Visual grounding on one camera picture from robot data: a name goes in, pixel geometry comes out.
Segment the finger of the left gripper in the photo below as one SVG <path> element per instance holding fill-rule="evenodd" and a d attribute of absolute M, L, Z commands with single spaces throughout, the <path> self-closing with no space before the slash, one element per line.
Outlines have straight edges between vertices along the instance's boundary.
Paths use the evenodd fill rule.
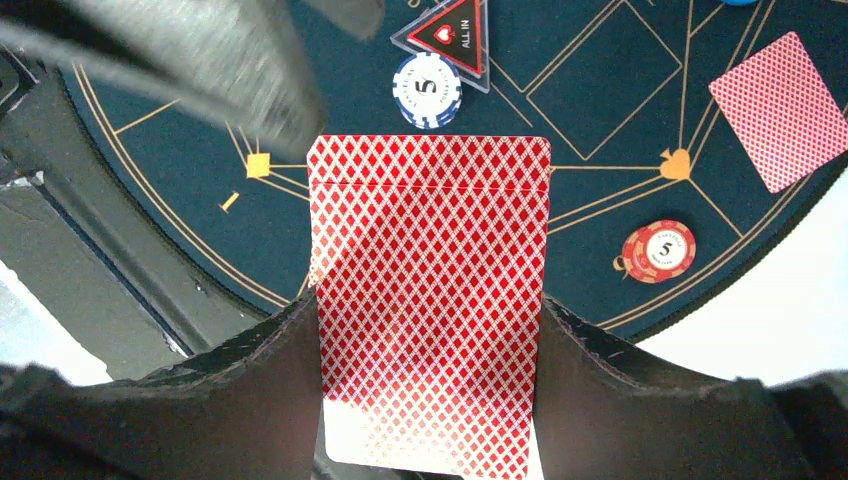
<path fill-rule="evenodd" d="M 1 40 L 242 128 L 290 156 L 327 109 L 285 1 L 5 1 Z"/>

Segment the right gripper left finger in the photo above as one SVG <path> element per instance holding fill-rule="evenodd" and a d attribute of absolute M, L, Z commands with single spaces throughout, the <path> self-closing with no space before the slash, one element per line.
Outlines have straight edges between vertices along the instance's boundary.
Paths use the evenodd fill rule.
<path fill-rule="evenodd" d="M 78 387 L 1 369 L 5 479 L 307 479 L 321 409 L 308 291 L 211 351 L 138 380 Z"/>

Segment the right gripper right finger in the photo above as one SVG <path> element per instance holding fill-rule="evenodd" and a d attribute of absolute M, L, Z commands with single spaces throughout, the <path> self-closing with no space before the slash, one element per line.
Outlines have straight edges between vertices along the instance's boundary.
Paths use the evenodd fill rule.
<path fill-rule="evenodd" d="M 776 386 L 654 356 L 545 296 L 533 408 L 547 479 L 843 479 L 847 375 Z"/>

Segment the pink playing card deck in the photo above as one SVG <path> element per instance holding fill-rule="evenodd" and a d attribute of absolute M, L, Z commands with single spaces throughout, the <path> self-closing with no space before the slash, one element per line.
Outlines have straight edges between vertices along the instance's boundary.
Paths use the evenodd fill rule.
<path fill-rule="evenodd" d="M 309 284 L 332 460 L 527 475 L 551 153 L 538 136 L 315 141 Z"/>

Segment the pink dealt card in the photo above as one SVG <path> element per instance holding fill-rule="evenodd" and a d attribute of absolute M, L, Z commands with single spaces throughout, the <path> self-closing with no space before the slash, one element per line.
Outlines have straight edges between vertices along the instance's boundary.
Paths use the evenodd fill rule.
<path fill-rule="evenodd" d="M 847 120 L 794 31 L 708 89 L 773 194 L 847 151 Z"/>

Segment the blue small blind button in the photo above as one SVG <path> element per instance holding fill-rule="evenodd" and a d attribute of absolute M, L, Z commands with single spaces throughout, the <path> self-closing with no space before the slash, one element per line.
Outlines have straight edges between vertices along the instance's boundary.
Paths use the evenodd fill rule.
<path fill-rule="evenodd" d="M 759 0 L 721 0 L 722 3 L 731 5 L 731 6 L 746 6 L 751 5 Z"/>

